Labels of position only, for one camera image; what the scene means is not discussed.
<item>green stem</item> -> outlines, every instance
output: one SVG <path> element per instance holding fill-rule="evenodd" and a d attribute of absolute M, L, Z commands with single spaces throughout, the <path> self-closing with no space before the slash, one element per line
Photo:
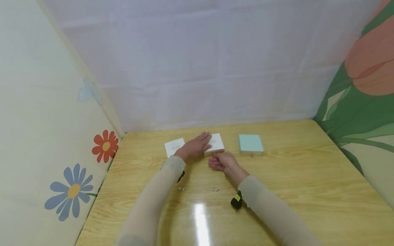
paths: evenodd
<path fill-rule="evenodd" d="M 390 152 L 394 153 L 394 146 L 391 146 L 389 144 L 385 144 L 382 142 L 376 142 L 376 141 L 372 141 L 372 140 L 367 140 L 367 139 L 352 139 L 352 138 L 340 138 L 340 139 L 336 139 L 335 142 L 337 143 L 356 143 L 356 144 L 364 144 L 364 145 L 369 145 L 369 146 L 374 146 L 374 147 L 378 147 Z"/>

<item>wood grain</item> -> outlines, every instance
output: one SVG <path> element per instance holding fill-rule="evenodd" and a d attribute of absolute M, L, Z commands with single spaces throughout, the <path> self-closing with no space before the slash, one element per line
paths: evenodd
<path fill-rule="evenodd" d="M 164 143 L 202 131 L 219 132 L 226 151 L 288 203 L 324 245 L 393 244 L 394 212 L 314 121 L 301 120 L 126 134 L 76 245 L 112 245 L 165 161 Z M 239 134 L 259 134 L 263 156 L 240 156 Z M 278 245 L 246 206 L 231 207 L 236 188 L 209 169 L 207 159 L 190 161 L 173 188 L 160 219 L 160 245 L 206 244 L 197 216 L 206 221 L 209 245 Z"/>

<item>yellow flower center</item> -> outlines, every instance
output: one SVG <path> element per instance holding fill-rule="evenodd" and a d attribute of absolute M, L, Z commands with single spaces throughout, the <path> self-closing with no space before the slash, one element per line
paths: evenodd
<path fill-rule="evenodd" d="M 102 145 L 102 149 L 103 149 L 104 151 L 107 151 L 110 147 L 111 147 L 111 144 L 110 144 L 109 142 L 105 142 L 105 143 Z"/>
<path fill-rule="evenodd" d="M 74 198 L 78 195 L 81 190 L 81 186 L 79 184 L 74 184 L 70 187 L 69 192 L 67 193 L 69 198 Z"/>

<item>light blue box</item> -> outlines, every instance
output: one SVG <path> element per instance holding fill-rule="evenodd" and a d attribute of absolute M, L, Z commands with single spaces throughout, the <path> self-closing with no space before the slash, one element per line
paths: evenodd
<path fill-rule="evenodd" d="M 263 145 L 259 135 L 240 134 L 241 155 L 263 155 Z"/>

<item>white box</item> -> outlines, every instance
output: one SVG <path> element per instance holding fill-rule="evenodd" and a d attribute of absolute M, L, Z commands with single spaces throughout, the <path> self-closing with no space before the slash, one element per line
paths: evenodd
<path fill-rule="evenodd" d="M 167 153 L 167 158 L 175 154 L 175 152 L 185 144 L 183 138 L 173 140 L 164 144 L 165 151 Z"/>
<path fill-rule="evenodd" d="M 224 144 L 220 137 L 220 133 L 212 134 L 212 138 L 208 144 L 212 145 L 212 147 L 204 152 L 204 156 L 209 156 L 209 155 L 213 155 L 214 153 L 224 152 Z"/>

